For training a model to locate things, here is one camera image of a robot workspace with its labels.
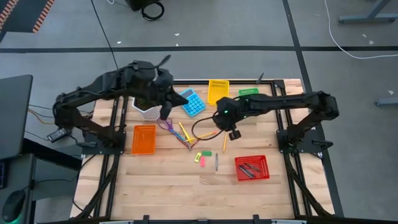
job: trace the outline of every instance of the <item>yellow pencil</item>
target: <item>yellow pencil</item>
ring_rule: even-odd
[[[225,152],[225,149],[226,149],[226,132],[225,132],[225,136],[224,136],[223,153]]]
[[[182,129],[182,132],[184,132],[185,137],[187,137],[187,139],[190,139],[191,137],[190,137],[190,136],[188,135],[188,133],[185,131],[184,127],[182,126],[182,123],[181,123],[181,122],[178,122],[178,124],[180,125],[180,127],[181,127],[181,129]]]
[[[203,138],[203,137],[206,137],[206,136],[209,136],[209,135],[212,135],[212,134],[216,134],[217,133],[217,131],[213,131],[213,132],[210,132],[210,133],[207,133],[207,134],[202,134],[201,136],[199,136],[199,138]],[[195,140],[196,138],[191,138],[191,139],[187,139],[187,140],[185,140],[185,142],[187,142],[187,141],[192,141],[192,140]]]

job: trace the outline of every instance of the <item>green led light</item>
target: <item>green led light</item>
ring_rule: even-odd
[[[19,216],[18,216],[18,218],[16,218],[14,221],[12,221],[12,222],[6,222],[7,224],[17,224],[17,223],[20,223],[20,220],[21,220],[21,214],[19,214]]]

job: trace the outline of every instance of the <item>wooden tabletop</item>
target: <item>wooden tabletop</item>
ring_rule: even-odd
[[[299,79],[285,80],[285,85],[288,95],[303,92]],[[207,101],[208,85],[175,85],[177,92],[188,87],[193,88],[204,102]],[[237,96],[238,90],[245,88],[258,88],[260,93],[272,95],[270,85],[230,85],[230,96]],[[97,101],[93,121],[108,125],[112,104],[113,101]],[[206,104],[205,111],[190,118],[181,107],[177,107],[173,108],[169,118],[173,119],[177,132],[183,135],[178,125],[181,122],[191,135],[193,123],[211,116],[215,109],[215,106]],[[306,109],[291,112],[294,123],[308,114]],[[253,214],[260,215],[260,218],[294,217],[283,155],[279,153],[275,136],[278,128],[275,112],[239,122],[237,127],[242,138],[227,140],[224,154],[224,134],[211,141],[200,141],[190,152],[175,136],[157,126],[155,154],[132,155],[134,126],[156,122],[143,122],[140,114],[131,107],[130,99],[126,124],[126,147],[119,163],[112,220],[142,220],[143,215],[150,215],[152,220],[252,219]],[[208,120],[195,127],[195,134],[216,130],[215,124]],[[193,161],[197,152],[202,151],[213,152],[211,157],[206,157],[205,167]],[[215,170],[216,152],[218,171]],[[266,156],[270,179],[238,182],[234,158],[253,155]],[[333,213],[321,160],[311,154],[300,156],[307,187],[323,207]],[[80,172],[75,194],[75,202],[80,207],[90,201],[98,188],[102,160],[103,156],[96,156]],[[297,186],[296,189],[300,211],[304,213],[301,193]],[[105,211],[107,195],[105,192],[101,214]],[[71,216],[79,212],[73,207]]]

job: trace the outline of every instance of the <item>eraser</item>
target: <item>eraser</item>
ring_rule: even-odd
[[[195,156],[195,160],[194,161],[195,162],[199,162],[200,157],[201,157],[201,153],[198,152],[197,156]]]
[[[211,156],[211,151],[203,151],[201,152],[203,156]]]
[[[205,166],[205,157],[204,157],[204,156],[202,156],[202,157],[200,158],[200,166],[201,166],[201,167],[204,167],[204,166]]]

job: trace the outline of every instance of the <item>computer mouse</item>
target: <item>computer mouse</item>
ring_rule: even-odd
[[[18,218],[25,201],[25,191],[17,190],[8,196],[2,207],[2,219],[8,223]]]

